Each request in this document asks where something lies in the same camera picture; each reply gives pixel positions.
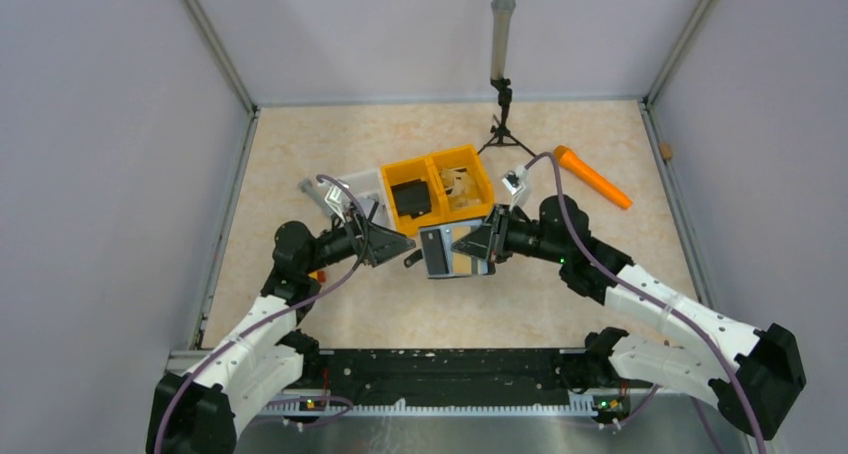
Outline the black striped credit card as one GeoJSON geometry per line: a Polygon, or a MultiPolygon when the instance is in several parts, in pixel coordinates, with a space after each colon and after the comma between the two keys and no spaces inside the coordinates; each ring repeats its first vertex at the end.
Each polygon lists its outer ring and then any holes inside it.
{"type": "Polygon", "coordinates": [[[447,275],[449,269],[441,231],[439,229],[423,231],[421,241],[428,275],[430,277],[447,275]]]}

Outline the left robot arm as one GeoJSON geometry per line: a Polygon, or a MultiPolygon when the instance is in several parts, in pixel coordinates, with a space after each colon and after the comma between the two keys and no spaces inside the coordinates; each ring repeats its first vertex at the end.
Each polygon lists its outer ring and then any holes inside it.
{"type": "Polygon", "coordinates": [[[181,374],[156,385],[148,453],[232,453],[240,435],[285,388],[308,387],[320,360],[285,343],[311,306],[344,284],[322,286],[313,273],[352,259],[377,267],[413,250],[402,233],[351,210],[318,235],[300,221],[274,235],[272,269],[248,312],[223,340],[181,374]]]}

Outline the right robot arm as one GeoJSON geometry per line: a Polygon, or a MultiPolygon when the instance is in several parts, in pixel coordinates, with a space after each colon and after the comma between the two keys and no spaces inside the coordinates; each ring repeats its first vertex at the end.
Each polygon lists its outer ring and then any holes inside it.
{"type": "Polygon", "coordinates": [[[735,320],[663,284],[622,251],[597,239],[589,218],[566,195],[549,196],[530,219],[494,205],[482,224],[451,248],[490,263],[512,255],[559,264],[576,294],[652,326],[665,346],[622,329],[589,340],[589,378],[620,378],[671,388],[715,408],[745,434],[772,440],[806,386],[795,335],[773,323],[762,329],[735,320]]]}

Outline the black leather card holder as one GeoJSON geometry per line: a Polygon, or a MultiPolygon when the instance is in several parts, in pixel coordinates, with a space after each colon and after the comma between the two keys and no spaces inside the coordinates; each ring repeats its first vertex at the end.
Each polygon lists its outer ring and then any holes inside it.
{"type": "Polygon", "coordinates": [[[425,266],[426,276],[427,276],[428,279],[441,280],[441,279],[468,278],[468,277],[456,277],[452,273],[452,268],[451,268],[451,258],[452,258],[451,242],[454,239],[454,236],[452,234],[452,230],[454,228],[457,228],[457,227],[460,227],[460,226],[476,227],[476,226],[479,226],[482,221],[483,221],[482,217],[477,217],[477,218],[471,218],[471,219],[461,220],[461,221],[452,222],[452,223],[443,223],[443,224],[438,224],[438,225],[431,225],[431,226],[422,227],[418,231],[419,242],[417,243],[417,248],[410,255],[408,255],[407,257],[405,257],[403,259],[404,267],[407,268],[407,269],[410,269],[413,265],[415,265],[419,262],[423,262],[424,266],[425,266]],[[443,243],[444,243],[444,247],[445,247],[445,254],[446,254],[448,269],[449,269],[449,273],[447,275],[444,275],[444,276],[430,277],[428,275],[428,272],[427,272],[427,266],[426,266],[426,263],[425,263],[425,260],[424,260],[424,257],[423,257],[423,252],[422,252],[421,233],[423,231],[431,230],[431,229],[439,229],[441,231],[441,234],[442,234],[443,243]]]}

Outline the gold credit card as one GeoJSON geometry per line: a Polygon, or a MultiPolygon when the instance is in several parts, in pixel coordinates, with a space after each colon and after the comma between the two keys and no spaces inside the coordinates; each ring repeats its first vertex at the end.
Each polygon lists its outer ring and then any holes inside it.
{"type": "Polygon", "coordinates": [[[452,230],[451,268],[456,277],[491,276],[492,228],[489,225],[460,226],[452,230]]]}

